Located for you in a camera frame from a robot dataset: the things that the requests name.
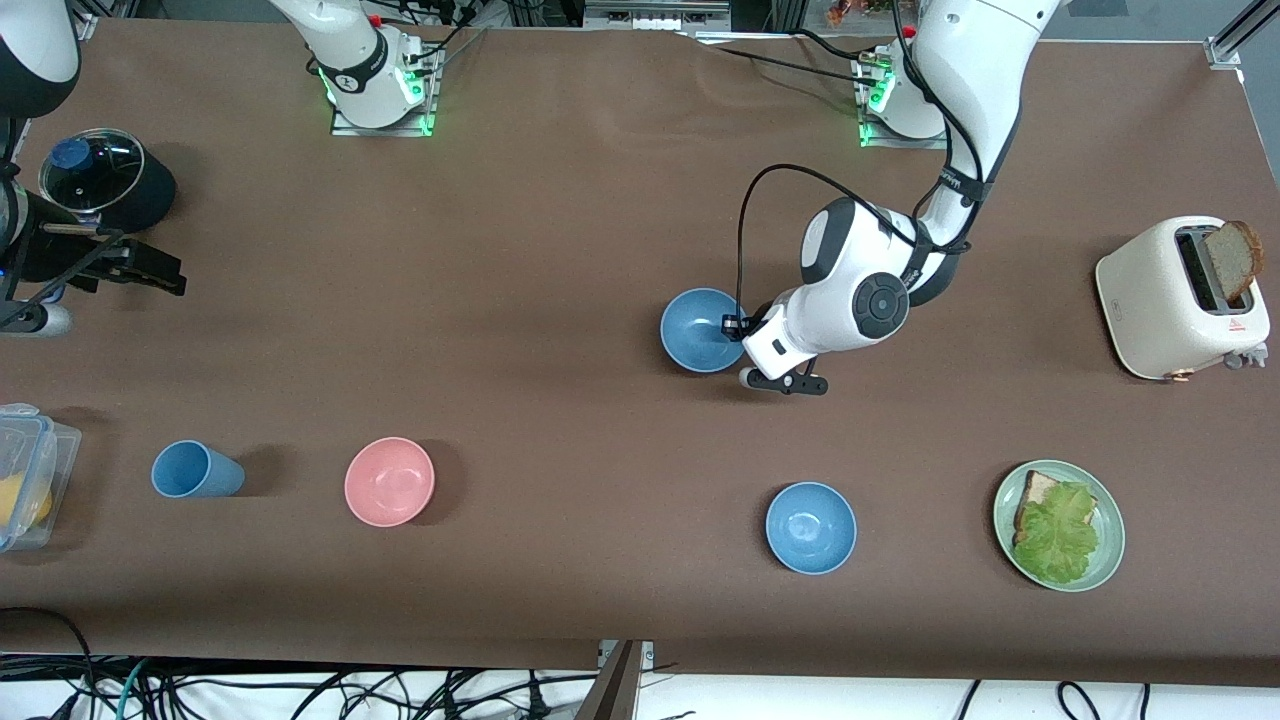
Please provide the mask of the brown beam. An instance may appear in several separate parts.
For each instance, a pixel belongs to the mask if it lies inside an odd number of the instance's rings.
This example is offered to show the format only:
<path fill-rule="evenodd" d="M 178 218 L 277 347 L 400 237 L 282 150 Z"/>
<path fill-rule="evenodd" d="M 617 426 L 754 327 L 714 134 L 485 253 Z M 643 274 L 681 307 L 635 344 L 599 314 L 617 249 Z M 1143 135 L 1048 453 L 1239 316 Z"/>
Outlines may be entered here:
<path fill-rule="evenodd" d="M 573 720 L 634 720 L 643 674 L 637 641 L 621 641 L 596 674 Z"/>

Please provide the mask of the cream toaster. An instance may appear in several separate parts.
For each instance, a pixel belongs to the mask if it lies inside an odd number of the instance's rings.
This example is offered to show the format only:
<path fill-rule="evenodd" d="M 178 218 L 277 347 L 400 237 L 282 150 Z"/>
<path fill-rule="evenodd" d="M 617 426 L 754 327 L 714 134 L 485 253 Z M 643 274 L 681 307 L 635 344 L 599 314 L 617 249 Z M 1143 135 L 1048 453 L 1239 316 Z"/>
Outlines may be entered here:
<path fill-rule="evenodd" d="M 1266 365 L 1271 320 L 1258 275 L 1229 302 L 1204 251 L 1204 237 L 1225 222 L 1175 217 L 1097 263 L 1094 284 L 1108 336 L 1130 374 L 1188 380 L 1215 365 Z"/>

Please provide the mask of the aluminium corner profile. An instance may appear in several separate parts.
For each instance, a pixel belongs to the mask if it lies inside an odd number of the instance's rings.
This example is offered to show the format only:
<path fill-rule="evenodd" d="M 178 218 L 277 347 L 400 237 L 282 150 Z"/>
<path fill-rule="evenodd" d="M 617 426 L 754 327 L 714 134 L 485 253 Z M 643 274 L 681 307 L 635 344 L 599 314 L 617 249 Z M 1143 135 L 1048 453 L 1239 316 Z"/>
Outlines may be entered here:
<path fill-rule="evenodd" d="M 1280 0 L 1249 0 L 1230 22 L 1204 41 L 1204 54 L 1210 67 L 1213 69 L 1239 67 L 1240 50 L 1277 18 L 1280 18 Z"/>

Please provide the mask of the pink bowl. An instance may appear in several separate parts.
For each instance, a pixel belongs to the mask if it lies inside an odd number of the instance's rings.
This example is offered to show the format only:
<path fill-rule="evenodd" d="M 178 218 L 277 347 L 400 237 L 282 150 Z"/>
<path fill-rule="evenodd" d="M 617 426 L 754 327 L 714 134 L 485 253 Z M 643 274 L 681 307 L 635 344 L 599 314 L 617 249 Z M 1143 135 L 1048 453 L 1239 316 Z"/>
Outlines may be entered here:
<path fill-rule="evenodd" d="M 361 448 L 349 462 L 343 480 L 348 510 L 375 528 L 412 521 L 431 501 L 436 473 L 419 443 L 387 437 Z"/>

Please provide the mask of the bread slice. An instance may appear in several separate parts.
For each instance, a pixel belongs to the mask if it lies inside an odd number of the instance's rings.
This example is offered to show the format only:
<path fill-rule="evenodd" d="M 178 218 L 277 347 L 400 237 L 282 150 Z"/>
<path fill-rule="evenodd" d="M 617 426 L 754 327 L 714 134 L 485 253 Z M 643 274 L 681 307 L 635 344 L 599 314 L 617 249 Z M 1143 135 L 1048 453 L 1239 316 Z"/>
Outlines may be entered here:
<path fill-rule="evenodd" d="M 1097 544 L 1092 525 L 1097 503 L 1087 483 L 1030 471 L 1015 512 L 1012 546 L 1092 551 Z"/>

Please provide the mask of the aluminium frame bar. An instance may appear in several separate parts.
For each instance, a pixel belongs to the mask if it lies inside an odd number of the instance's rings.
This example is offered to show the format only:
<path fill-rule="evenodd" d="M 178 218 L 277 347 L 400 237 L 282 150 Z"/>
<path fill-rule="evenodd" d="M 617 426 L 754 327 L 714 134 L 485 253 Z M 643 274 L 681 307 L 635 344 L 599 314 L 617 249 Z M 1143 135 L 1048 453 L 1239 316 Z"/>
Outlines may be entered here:
<path fill-rule="evenodd" d="M 585 29 L 730 32 L 730 0 L 582 0 Z"/>

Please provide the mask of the clear plastic container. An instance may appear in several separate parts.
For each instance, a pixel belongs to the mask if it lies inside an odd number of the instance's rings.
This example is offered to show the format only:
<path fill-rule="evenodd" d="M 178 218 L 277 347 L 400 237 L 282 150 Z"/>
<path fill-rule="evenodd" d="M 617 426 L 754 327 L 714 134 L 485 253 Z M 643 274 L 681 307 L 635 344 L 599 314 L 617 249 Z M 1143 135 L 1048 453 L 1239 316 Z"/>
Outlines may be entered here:
<path fill-rule="evenodd" d="M 0 480 L 22 474 L 20 500 L 40 501 L 45 492 L 52 498 L 51 512 L 37 527 L 19 530 L 20 520 L 0 527 L 0 553 L 40 550 L 49 542 L 81 441 L 79 430 L 52 420 L 36 406 L 0 406 Z"/>

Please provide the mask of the blue cup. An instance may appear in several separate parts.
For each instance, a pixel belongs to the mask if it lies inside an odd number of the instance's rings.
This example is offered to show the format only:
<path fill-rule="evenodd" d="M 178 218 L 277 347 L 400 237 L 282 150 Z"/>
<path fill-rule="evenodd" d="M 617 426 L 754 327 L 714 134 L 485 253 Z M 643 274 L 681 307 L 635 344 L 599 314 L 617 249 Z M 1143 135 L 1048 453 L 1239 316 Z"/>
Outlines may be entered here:
<path fill-rule="evenodd" d="M 212 498 L 237 495 L 244 483 L 244 469 L 195 439 L 166 446 L 154 460 L 150 480 L 166 498 Z"/>

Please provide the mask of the green lettuce leaf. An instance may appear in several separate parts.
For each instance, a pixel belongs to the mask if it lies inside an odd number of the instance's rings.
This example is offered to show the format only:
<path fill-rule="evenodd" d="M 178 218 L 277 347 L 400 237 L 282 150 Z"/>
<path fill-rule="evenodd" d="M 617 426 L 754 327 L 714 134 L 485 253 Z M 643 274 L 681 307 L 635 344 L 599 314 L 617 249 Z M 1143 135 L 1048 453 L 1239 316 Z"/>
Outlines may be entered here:
<path fill-rule="evenodd" d="M 1023 501 L 1015 519 L 1014 561 L 1037 580 L 1082 579 L 1098 547 L 1094 509 L 1089 486 L 1079 482 L 1055 482 Z"/>

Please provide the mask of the blue bowl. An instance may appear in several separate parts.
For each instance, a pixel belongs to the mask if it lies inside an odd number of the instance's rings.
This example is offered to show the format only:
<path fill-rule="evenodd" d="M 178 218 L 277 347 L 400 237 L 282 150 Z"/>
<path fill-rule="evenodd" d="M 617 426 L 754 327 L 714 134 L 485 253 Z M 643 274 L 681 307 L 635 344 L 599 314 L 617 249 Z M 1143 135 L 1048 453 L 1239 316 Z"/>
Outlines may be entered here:
<path fill-rule="evenodd" d="M 682 369 L 713 374 L 733 366 L 744 355 L 739 341 L 722 332 L 724 316 L 741 311 L 732 296 L 716 288 L 692 288 L 675 296 L 660 318 L 660 342 Z"/>
<path fill-rule="evenodd" d="M 819 482 L 786 486 L 772 498 L 765 542 L 790 571 L 820 577 L 841 569 L 856 547 L 859 525 L 850 502 Z"/>

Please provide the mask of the yellow lemon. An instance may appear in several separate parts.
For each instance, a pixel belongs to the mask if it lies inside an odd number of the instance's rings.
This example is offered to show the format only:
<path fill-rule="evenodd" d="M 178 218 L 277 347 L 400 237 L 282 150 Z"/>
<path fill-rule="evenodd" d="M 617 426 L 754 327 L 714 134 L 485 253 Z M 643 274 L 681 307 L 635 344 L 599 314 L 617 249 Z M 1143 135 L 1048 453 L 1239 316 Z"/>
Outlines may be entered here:
<path fill-rule="evenodd" d="M 26 532 L 45 521 L 51 512 L 52 498 L 49 492 L 45 492 L 40 501 L 20 500 L 23 488 L 22 474 L 13 474 L 0 480 L 0 527 L 9 527 L 14 520 L 20 520 L 18 528 Z"/>

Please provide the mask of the brown table cover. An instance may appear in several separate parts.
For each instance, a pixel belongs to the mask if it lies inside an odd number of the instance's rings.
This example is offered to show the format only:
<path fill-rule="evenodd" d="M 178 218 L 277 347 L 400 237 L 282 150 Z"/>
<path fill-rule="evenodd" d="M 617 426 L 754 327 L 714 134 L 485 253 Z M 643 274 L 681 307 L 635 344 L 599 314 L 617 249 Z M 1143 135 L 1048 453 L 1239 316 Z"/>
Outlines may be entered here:
<path fill-rule="evenodd" d="M 863 149 L 832 79 L 669 33 L 507 29 L 445 68 L 430 138 L 339 138 L 287 24 L 101 20 L 22 149 L 138 136 L 178 199 L 148 242 L 182 297 L 106 284 L 56 340 L 0 340 L 0 404 L 82 432 L 46 547 L 0 609 L 101 653 L 590 667 L 652 641 L 681 673 L 1280 685 L 1280 348 L 1128 375 L 1094 296 L 1164 219 L 1249 222 L 1280 300 L 1280 191 L 1242 82 L 1194 44 L 1038 46 L 973 250 L 936 301 L 786 397 L 681 372 L 662 310 L 730 290 L 744 191 L 790 161 L 908 211 L 938 152 Z M 399 527 L 343 480 L 375 439 L 436 483 Z M 166 498 L 195 439 L 237 495 Z M 1071 462 L 1126 534 L 1059 592 L 997 546 L 1014 468 Z M 852 506 L 841 569 L 783 568 L 777 492 Z"/>

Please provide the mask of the brown toast slice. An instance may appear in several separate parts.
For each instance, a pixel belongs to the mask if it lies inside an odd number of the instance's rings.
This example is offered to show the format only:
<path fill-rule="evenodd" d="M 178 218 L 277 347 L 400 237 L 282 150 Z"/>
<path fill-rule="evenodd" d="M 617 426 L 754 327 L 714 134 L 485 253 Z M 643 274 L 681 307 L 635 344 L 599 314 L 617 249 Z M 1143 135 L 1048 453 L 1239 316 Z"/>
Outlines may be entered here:
<path fill-rule="evenodd" d="M 1258 233 L 1245 222 L 1231 220 L 1210 232 L 1203 243 L 1221 295 L 1236 301 L 1265 268 Z"/>

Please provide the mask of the green plate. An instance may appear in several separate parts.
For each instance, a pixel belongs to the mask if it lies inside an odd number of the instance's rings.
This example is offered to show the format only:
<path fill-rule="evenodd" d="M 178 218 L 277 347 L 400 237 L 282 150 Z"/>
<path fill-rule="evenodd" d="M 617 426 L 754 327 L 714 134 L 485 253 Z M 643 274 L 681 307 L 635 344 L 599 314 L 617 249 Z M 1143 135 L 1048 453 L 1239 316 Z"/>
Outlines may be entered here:
<path fill-rule="evenodd" d="M 1023 570 L 1012 557 L 1014 520 L 1018 506 L 1021 502 L 1027 478 L 1030 471 L 1042 471 L 1057 480 L 1075 480 L 1087 483 L 1092 493 L 1098 500 L 1092 525 L 1097 530 L 1098 547 L 1091 555 L 1091 562 L 1085 575 L 1071 583 L 1059 584 L 1037 580 L 1030 573 Z M 1105 486 L 1089 471 L 1071 462 L 1055 459 L 1039 459 L 1024 462 L 1006 474 L 995 489 L 992 501 L 992 527 L 997 546 L 1005 557 L 1025 578 L 1044 588 L 1080 593 L 1092 591 L 1107 582 L 1119 569 L 1126 547 L 1126 534 L 1123 515 L 1115 498 Z"/>

